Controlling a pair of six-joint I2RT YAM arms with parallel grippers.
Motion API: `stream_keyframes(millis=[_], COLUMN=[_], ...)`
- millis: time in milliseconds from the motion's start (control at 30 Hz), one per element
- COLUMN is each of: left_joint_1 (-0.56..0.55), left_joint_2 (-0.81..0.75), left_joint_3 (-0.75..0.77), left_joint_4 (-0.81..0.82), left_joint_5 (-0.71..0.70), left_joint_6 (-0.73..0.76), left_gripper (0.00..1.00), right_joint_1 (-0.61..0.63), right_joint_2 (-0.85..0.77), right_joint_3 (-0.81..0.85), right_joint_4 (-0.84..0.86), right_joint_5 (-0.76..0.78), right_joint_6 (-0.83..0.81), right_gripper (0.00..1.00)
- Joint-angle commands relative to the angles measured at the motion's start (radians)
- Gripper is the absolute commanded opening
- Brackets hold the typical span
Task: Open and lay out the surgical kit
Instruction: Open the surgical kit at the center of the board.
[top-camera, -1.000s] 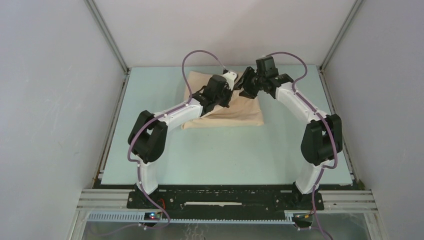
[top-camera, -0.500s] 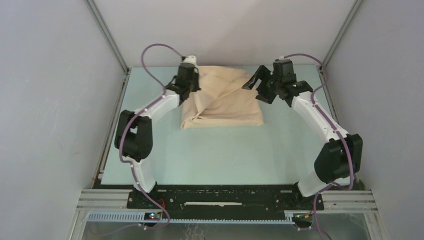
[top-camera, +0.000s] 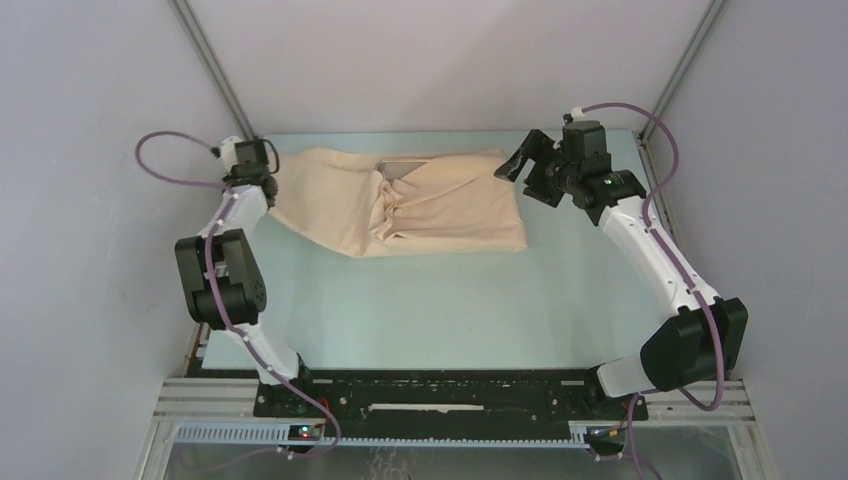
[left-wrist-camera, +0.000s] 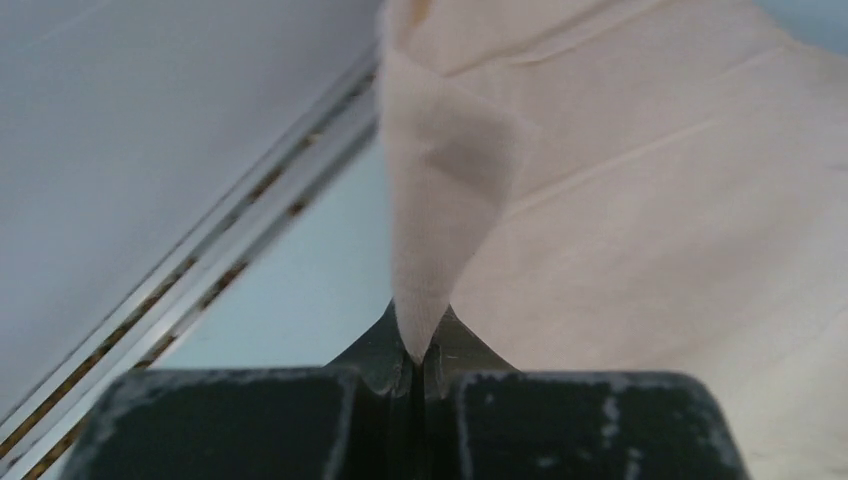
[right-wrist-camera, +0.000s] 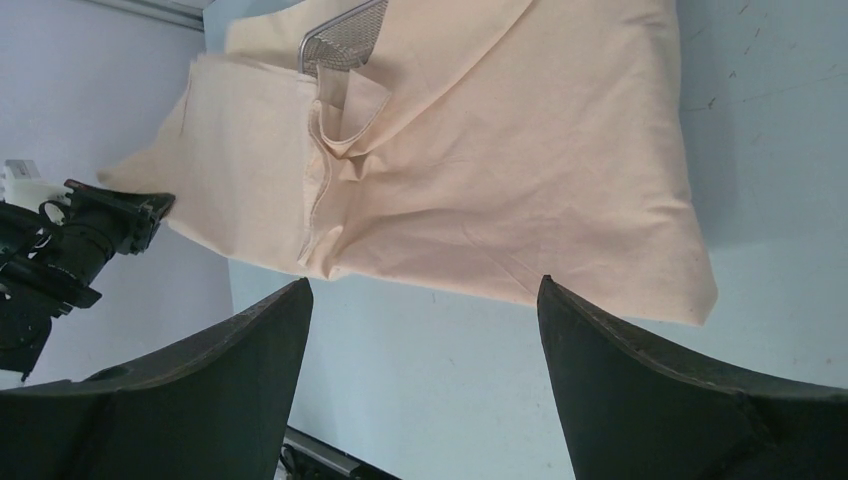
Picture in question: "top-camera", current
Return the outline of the beige cloth wrap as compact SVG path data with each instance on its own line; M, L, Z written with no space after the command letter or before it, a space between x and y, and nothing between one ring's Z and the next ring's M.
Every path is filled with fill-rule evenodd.
M429 159L401 179L385 159ZM514 186L494 171L500 148L439 154L367 154L315 147L284 154L269 214L317 245L351 258L519 252L527 237Z

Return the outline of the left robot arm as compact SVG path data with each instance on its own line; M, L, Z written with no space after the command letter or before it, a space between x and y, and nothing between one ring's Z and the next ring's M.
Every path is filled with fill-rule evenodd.
M265 138L230 137L215 152L226 169L221 204L204 229L175 244L188 312L239 345L262 382L285 382L278 404L292 416L304 416L315 406L316 390L297 378L299 354L263 320L268 290L250 245L278 191L272 177L279 170L277 150Z

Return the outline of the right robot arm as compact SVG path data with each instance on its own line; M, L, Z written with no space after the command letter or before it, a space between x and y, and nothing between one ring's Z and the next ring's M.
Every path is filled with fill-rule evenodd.
M584 211L627 256L663 309L640 351L592 369L581 392L585 411L606 418L622 397L672 391L732 370L748 321L738 298L724 298L698 275L648 206L648 193L629 170L615 170L597 121L568 121L555 141L530 131L495 177L514 182L527 162L524 195L556 207L563 197Z

